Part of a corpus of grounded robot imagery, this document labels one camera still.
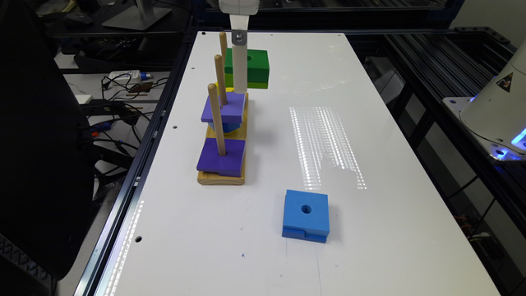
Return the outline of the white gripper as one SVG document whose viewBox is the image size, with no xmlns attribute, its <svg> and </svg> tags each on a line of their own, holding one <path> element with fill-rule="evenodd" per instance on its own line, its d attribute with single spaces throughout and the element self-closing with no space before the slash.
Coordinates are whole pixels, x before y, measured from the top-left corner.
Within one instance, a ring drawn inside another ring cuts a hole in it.
<svg viewBox="0 0 526 296">
<path fill-rule="evenodd" d="M 219 0 L 222 13 L 229 14 L 233 55 L 233 87 L 247 92 L 247 27 L 249 16 L 257 14 L 260 0 Z"/>
</svg>

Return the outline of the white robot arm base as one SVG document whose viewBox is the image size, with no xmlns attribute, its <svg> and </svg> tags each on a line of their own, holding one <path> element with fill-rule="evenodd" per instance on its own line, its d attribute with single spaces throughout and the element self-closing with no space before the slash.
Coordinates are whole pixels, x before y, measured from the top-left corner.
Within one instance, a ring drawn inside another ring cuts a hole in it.
<svg viewBox="0 0 526 296">
<path fill-rule="evenodd" d="M 442 102 L 492 159 L 525 160 L 524 44 L 477 95 Z"/>
</svg>

